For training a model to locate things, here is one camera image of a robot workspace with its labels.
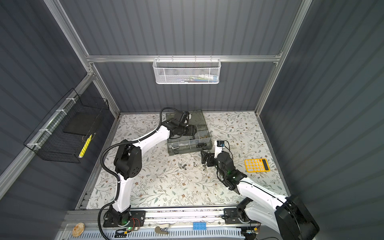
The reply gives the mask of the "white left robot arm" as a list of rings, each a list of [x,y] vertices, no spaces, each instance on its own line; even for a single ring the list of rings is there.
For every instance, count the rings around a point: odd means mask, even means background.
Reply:
[[[123,140],[118,144],[107,148],[100,157],[101,167],[117,179],[117,190],[114,200],[106,204],[111,218],[119,225],[128,223],[131,218],[131,191],[134,178],[142,169],[142,156],[148,150],[158,143],[177,136],[194,136],[197,133],[197,127],[194,125],[174,126],[172,124],[162,124],[152,132],[143,137],[127,141]],[[105,165],[105,158],[110,150],[118,148],[114,160],[115,170],[110,170]]]

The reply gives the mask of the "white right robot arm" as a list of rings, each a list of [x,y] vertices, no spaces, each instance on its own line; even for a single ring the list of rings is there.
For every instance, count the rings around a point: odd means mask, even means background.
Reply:
[[[255,183],[237,170],[227,152],[201,151],[202,164],[214,167],[217,178],[230,191],[244,199],[237,205],[238,219],[256,221],[275,230],[284,240],[312,240],[320,227],[297,196],[278,195]]]

